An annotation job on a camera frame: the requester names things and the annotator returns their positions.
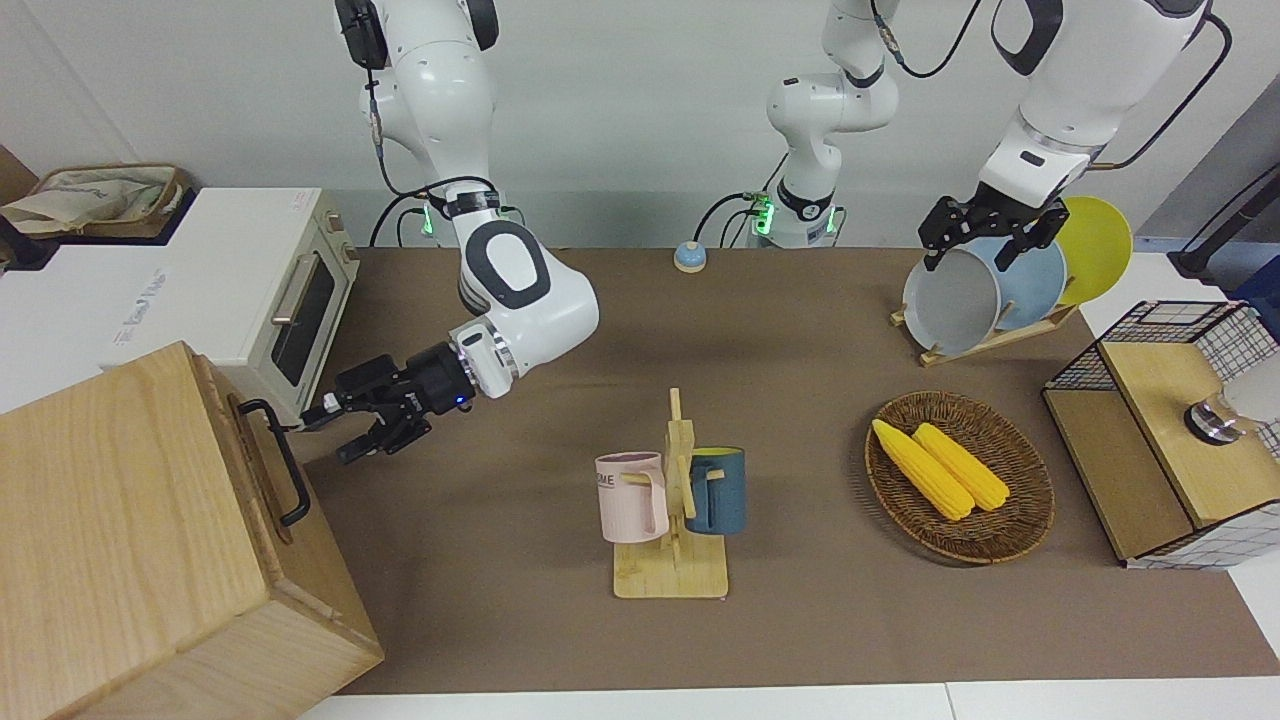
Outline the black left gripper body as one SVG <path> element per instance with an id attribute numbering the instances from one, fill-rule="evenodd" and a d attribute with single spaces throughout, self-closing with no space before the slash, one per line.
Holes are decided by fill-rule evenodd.
<path id="1" fill-rule="evenodd" d="M 1007 197 L 961 202 L 941 197 L 920 223 L 920 241 L 970 241 L 978 237 L 1019 237 L 1051 241 L 1068 219 L 1068 205 L 1055 199 L 1034 209 Z"/>

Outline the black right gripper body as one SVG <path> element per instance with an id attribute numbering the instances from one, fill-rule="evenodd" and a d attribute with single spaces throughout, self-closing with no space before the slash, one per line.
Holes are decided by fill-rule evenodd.
<path id="1" fill-rule="evenodd" d="M 440 342 L 398 366 L 389 354 L 375 356 L 335 378 L 335 397 L 348 411 L 372 413 L 384 421 L 443 415 L 474 398 L 453 345 Z"/>

